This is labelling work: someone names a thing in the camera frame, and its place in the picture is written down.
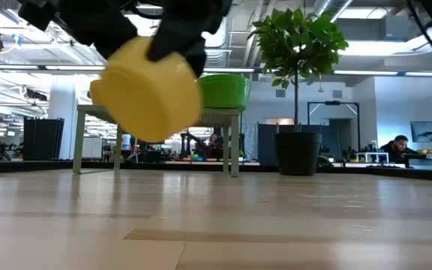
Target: robotic arm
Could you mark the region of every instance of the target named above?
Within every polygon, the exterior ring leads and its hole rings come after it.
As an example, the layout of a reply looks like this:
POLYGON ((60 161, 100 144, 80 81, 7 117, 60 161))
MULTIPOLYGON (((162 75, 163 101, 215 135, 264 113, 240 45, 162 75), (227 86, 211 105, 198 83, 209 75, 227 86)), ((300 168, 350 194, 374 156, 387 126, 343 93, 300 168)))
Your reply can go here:
POLYGON ((232 0, 17 0, 19 16, 45 30, 50 21, 60 25, 78 42, 96 46, 108 59, 121 45, 138 35, 137 27, 122 10, 136 11, 141 3, 163 7, 160 26, 147 58, 156 62, 177 52, 186 58, 197 77, 206 63, 203 32, 214 34, 231 7, 232 0))

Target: man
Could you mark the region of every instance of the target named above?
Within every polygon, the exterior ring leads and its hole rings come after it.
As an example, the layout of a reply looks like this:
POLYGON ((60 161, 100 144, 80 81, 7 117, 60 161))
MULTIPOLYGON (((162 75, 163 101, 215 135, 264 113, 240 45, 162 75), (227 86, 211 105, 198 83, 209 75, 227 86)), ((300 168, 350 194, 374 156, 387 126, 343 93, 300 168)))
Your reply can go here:
POLYGON ((408 148, 408 138, 404 135, 399 135, 387 145, 381 147, 386 153, 389 153, 389 162, 404 163, 405 154, 416 154, 416 151, 408 148))

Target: table leg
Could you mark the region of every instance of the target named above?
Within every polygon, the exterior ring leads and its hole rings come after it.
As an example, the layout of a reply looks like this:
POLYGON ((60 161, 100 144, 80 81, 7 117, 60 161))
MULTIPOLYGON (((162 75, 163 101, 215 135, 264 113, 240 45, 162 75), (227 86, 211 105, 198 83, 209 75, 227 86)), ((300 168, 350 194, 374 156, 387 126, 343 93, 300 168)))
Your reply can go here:
POLYGON ((76 142, 74 142, 73 173, 81 173, 81 161, 83 159, 84 123, 86 112, 78 111, 76 120, 76 142))
POLYGON ((114 170, 118 171, 121 166, 121 147, 123 141, 123 130, 118 124, 118 132, 116 133, 116 149, 114 154, 114 170))
POLYGON ((231 117, 231 176, 239 176, 239 115, 231 117))
POLYGON ((223 172, 230 173, 230 126, 223 127, 223 172))

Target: black plant pot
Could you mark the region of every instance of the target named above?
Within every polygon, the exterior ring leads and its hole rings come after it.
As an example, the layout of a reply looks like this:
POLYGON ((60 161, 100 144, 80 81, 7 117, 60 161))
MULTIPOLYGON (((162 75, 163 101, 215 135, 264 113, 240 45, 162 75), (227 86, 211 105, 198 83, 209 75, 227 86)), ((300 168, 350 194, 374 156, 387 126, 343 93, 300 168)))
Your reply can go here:
POLYGON ((313 176, 322 137, 320 133, 278 133, 274 135, 279 172, 284 176, 313 176))

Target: white pillar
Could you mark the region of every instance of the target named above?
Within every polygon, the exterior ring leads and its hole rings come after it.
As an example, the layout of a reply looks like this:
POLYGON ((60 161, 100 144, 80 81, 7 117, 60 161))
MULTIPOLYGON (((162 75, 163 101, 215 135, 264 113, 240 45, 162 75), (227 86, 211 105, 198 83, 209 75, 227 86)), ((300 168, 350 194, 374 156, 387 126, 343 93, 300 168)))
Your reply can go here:
POLYGON ((49 94, 48 119, 64 119, 63 136, 59 158, 73 159, 76 138, 76 117, 79 95, 75 87, 75 76, 52 76, 49 94))

